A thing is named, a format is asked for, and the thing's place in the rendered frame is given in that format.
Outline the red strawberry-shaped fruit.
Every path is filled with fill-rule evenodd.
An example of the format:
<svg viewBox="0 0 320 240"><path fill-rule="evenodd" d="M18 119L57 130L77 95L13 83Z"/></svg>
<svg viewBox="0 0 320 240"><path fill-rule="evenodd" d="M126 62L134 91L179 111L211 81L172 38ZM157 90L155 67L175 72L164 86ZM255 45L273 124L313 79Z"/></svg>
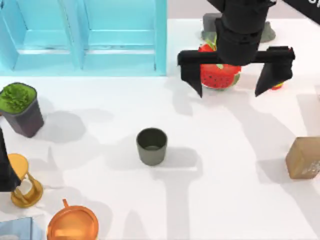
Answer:
<svg viewBox="0 0 320 240"><path fill-rule="evenodd" d="M241 70L241 66L225 63L201 64L200 80L207 88L224 91L238 82Z"/></svg>

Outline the grey rounded object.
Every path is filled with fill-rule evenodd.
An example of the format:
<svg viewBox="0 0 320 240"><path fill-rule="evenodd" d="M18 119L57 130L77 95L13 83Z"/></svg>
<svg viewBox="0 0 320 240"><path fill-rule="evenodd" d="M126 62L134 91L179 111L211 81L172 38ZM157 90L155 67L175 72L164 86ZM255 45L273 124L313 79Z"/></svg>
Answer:
<svg viewBox="0 0 320 240"><path fill-rule="evenodd" d="M221 18L221 13L205 13L202 17L203 30L201 31L201 39L203 41L210 40L213 42L216 38L215 20ZM272 29L271 23L266 21L261 35L260 42L267 43L276 38L276 33Z"/></svg>

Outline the dark grey-green cup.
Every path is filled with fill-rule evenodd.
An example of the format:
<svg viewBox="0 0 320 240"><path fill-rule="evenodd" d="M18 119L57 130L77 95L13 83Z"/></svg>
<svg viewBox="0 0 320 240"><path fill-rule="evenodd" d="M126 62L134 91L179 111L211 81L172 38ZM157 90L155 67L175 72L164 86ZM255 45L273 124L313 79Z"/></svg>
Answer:
<svg viewBox="0 0 320 240"><path fill-rule="evenodd" d="M159 128L145 128L136 136L139 159L147 166L156 166L164 161L167 144L168 137Z"/></svg>

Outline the brown cardboard box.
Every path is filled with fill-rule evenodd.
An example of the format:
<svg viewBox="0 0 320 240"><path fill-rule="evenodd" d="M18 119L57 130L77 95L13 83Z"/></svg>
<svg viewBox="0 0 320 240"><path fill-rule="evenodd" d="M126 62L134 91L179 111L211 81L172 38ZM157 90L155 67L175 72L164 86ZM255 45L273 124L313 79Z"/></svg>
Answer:
<svg viewBox="0 0 320 240"><path fill-rule="evenodd" d="M293 180L310 180L320 173L320 136L297 137L285 163Z"/></svg>

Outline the light blue rack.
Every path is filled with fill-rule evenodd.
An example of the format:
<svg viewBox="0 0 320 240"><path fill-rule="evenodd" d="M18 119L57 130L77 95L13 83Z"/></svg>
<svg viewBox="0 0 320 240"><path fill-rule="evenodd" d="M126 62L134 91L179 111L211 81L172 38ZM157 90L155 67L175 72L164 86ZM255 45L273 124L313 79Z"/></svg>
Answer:
<svg viewBox="0 0 320 240"><path fill-rule="evenodd" d="M0 0L0 76L164 76L167 0Z"/></svg>

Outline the dark pot with green plant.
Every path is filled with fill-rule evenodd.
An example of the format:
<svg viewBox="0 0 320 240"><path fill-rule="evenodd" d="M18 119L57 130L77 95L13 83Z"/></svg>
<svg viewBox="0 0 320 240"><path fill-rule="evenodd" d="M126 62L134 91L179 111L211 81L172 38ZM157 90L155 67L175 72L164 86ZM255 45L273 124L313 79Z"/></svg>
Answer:
<svg viewBox="0 0 320 240"><path fill-rule="evenodd" d="M37 90L22 82L10 83L0 91L0 114L26 138L34 137L44 125Z"/></svg>

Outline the golden hourglass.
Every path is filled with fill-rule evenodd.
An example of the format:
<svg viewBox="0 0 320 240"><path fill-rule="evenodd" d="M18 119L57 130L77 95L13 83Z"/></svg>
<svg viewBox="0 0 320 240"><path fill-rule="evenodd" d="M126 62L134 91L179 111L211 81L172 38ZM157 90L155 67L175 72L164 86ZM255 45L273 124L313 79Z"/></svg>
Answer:
<svg viewBox="0 0 320 240"><path fill-rule="evenodd" d="M22 188L18 185L11 192L12 203L19 208L34 206L43 195L42 184L30 174L29 162L23 155L10 153L8 160L22 184Z"/></svg>

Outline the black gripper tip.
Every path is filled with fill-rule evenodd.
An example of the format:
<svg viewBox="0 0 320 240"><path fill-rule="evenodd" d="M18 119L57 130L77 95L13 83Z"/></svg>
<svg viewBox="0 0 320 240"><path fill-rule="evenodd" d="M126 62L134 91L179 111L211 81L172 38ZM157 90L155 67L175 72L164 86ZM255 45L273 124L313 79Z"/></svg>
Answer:
<svg viewBox="0 0 320 240"><path fill-rule="evenodd" d="M3 131L0 127L0 193L13 192L20 185L21 180L10 164Z"/></svg>

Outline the blue-grey box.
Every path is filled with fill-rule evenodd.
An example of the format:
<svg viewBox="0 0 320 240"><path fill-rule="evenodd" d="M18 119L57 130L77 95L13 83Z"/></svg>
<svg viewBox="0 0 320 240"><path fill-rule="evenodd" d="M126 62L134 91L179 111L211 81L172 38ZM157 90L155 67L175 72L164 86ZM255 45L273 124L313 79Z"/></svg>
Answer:
<svg viewBox="0 0 320 240"><path fill-rule="evenodd" d="M0 240L46 240L46 237L34 217L23 217L0 222Z"/></svg>

